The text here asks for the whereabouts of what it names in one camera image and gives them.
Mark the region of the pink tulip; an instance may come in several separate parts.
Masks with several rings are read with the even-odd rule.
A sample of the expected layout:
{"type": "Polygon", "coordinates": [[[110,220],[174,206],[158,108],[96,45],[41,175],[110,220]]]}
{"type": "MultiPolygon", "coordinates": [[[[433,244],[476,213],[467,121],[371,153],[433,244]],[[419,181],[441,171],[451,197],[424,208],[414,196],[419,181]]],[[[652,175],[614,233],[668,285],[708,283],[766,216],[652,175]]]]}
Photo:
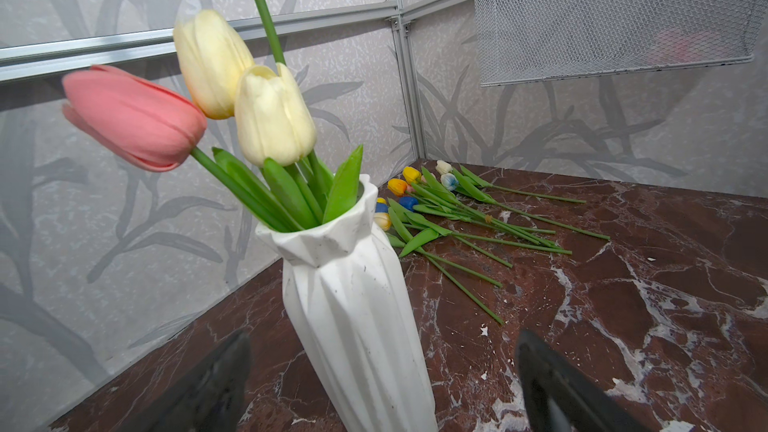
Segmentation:
{"type": "Polygon", "coordinates": [[[212,157],[198,148],[207,119],[185,97],[111,66],[68,73],[62,85],[65,118],[128,163],[162,173],[193,157],[268,228],[301,229],[241,160],[221,148],[212,157]]]}

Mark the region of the pale yellow tulip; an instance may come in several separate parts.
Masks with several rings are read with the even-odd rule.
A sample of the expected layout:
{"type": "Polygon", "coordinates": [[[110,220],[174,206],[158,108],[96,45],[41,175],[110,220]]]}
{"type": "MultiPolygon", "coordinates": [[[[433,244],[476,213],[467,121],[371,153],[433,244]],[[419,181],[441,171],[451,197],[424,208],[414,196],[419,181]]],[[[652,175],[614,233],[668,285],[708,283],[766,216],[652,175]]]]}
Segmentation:
{"type": "MultiPolygon", "coordinates": [[[[214,10],[204,10],[190,21],[202,25],[207,30],[209,27],[203,23],[206,13],[212,16],[213,23],[216,26],[229,25],[214,10]]],[[[178,23],[174,29],[186,23],[178,23]]],[[[232,43],[220,40],[212,48],[206,50],[194,46],[184,52],[176,52],[180,70],[194,103],[211,119],[235,119],[234,109],[237,83],[248,68],[257,65],[240,35],[235,34],[232,43]]],[[[245,156],[239,160],[257,178],[262,182],[265,181],[261,170],[250,163],[245,156]]]]}

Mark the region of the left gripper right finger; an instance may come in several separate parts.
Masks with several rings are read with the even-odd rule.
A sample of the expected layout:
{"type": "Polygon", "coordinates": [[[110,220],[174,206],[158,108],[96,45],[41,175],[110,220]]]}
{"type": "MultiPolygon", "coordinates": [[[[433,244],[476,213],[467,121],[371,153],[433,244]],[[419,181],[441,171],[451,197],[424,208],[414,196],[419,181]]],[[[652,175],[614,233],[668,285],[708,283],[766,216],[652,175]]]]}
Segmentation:
{"type": "Polygon", "coordinates": [[[520,332],[516,363],[533,431],[645,431],[539,336],[520,332]]]}

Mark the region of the white ribbed ceramic vase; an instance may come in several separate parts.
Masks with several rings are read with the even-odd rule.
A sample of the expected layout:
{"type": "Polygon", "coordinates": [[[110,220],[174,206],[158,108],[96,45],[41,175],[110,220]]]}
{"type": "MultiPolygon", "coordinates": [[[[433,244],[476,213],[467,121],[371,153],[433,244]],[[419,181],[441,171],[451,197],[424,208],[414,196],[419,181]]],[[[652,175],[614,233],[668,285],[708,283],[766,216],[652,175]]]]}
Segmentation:
{"type": "Polygon", "coordinates": [[[435,431],[435,400],[400,260],[374,222],[377,187],[310,230],[255,233],[283,259],[287,315],[349,431],[435,431]]]}

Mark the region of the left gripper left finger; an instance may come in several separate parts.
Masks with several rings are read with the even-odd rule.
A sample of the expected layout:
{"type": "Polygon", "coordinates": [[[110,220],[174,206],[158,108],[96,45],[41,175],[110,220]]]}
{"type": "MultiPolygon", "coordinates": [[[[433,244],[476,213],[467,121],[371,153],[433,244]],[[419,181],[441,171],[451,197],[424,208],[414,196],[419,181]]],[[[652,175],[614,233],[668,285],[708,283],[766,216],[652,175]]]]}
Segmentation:
{"type": "Polygon", "coordinates": [[[244,412],[250,365],[250,339],[239,330],[120,429],[234,431],[244,412]]]}

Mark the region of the tall cream tulip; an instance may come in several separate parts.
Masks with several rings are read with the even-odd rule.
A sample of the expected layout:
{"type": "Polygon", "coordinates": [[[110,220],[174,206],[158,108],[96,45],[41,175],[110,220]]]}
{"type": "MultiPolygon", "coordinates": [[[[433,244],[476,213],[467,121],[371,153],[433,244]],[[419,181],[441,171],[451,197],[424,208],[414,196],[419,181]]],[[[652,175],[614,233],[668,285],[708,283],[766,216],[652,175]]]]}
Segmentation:
{"type": "MultiPolygon", "coordinates": [[[[286,65],[266,0],[255,0],[255,3],[275,59],[274,69],[279,63],[286,65]]],[[[290,217],[298,222],[300,230],[307,230],[335,220],[356,204],[363,151],[364,148],[358,146],[335,173],[330,172],[331,178],[322,176],[318,182],[312,178],[309,165],[305,162],[285,168],[267,159],[264,166],[258,168],[265,179],[265,186],[290,217]]]]}

